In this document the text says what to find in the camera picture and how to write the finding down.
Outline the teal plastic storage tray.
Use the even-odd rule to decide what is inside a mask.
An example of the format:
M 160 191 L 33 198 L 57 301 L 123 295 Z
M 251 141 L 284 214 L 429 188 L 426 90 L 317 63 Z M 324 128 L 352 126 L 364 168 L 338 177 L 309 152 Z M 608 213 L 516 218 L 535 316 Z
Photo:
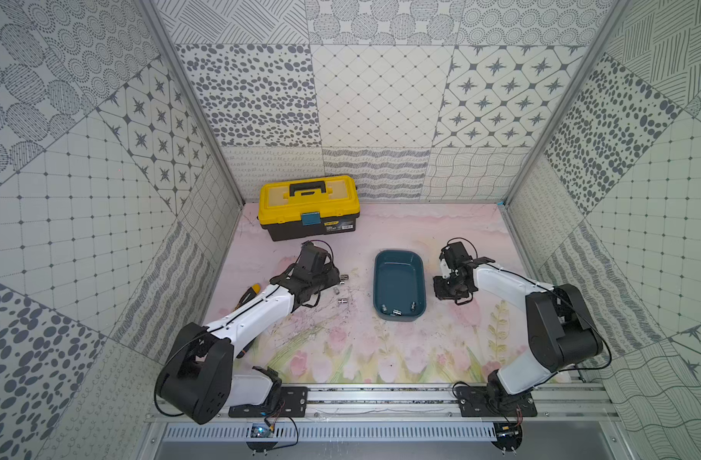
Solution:
M 373 303 L 387 321 L 411 322 L 425 313 L 425 269 L 417 253 L 386 249 L 377 254 Z

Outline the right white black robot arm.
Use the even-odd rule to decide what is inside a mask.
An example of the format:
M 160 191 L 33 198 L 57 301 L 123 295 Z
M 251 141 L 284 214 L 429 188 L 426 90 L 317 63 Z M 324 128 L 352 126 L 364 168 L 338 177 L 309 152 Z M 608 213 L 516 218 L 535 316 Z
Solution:
M 487 390 L 492 399 L 522 396 L 607 348 L 573 285 L 542 284 L 499 268 L 490 258 L 466 254 L 443 252 L 440 267 L 442 274 L 433 278 L 438 299 L 463 305 L 478 291 L 486 291 L 525 312 L 527 350 L 490 374 Z

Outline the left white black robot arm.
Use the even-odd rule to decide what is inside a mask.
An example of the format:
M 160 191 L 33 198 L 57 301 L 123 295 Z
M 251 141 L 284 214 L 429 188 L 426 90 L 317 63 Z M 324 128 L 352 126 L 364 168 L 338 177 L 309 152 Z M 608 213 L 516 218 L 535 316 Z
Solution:
M 156 378 L 153 399 L 166 417 L 187 416 L 199 425 L 224 407 L 239 415 L 270 417 L 281 412 L 281 378 L 268 367 L 234 370 L 239 355 L 259 335 L 300 308 L 314 308 L 323 291 L 340 284 L 329 245 L 305 241 L 297 259 L 267 287 L 230 314 L 207 325 L 184 326 Z

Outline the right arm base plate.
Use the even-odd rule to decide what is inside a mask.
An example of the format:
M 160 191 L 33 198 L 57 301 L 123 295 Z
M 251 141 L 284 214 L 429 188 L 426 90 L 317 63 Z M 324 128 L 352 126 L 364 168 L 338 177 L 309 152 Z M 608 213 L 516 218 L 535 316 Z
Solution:
M 538 410 L 530 392 L 513 396 L 484 386 L 457 383 L 452 387 L 452 394 L 458 402 L 463 417 L 515 419 L 538 416 Z

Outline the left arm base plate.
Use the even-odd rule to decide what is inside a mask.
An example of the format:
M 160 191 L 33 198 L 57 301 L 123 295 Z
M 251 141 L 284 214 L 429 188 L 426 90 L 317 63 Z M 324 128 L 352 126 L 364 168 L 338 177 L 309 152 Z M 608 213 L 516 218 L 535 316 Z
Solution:
M 308 388 L 287 386 L 271 390 L 266 400 L 257 406 L 243 404 L 229 408 L 230 418 L 304 418 L 308 405 Z

